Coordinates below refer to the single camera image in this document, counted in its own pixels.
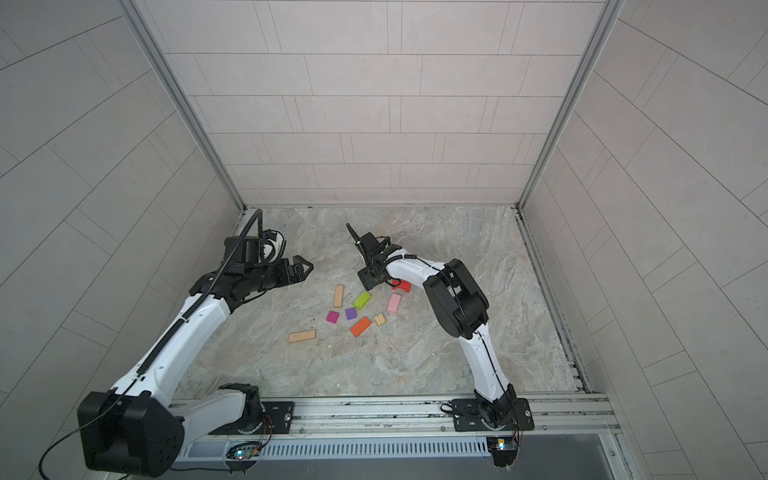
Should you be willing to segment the natural wood long block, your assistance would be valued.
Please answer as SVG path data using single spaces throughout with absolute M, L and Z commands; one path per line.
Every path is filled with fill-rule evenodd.
M 343 306 L 344 286 L 337 285 L 334 290 L 333 307 L 340 309 Z
M 302 343 L 306 341 L 312 341 L 317 338 L 317 332 L 315 329 L 303 330 L 293 332 L 289 334 L 288 342 L 290 344 Z

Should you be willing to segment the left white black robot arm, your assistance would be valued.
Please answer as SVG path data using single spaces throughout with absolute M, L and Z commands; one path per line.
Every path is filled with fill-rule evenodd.
M 284 257 L 286 241 L 258 229 L 225 241 L 220 266 L 202 275 L 174 321 L 127 374 L 78 407 L 88 469 L 158 477 L 181 450 L 216 430 L 252 433 L 265 426 L 257 386 L 229 383 L 182 407 L 172 404 L 182 377 L 215 330 L 240 306 L 307 279 L 314 266 Z

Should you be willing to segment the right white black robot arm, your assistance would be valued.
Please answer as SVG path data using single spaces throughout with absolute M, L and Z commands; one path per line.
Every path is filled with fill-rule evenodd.
M 358 276 L 366 290 L 407 282 L 424 290 L 439 325 L 456 338 L 469 364 L 479 416 L 491 429 L 519 426 L 517 395 L 494 351 L 489 301 L 466 266 L 425 260 L 386 238 L 357 240 L 365 266 Z

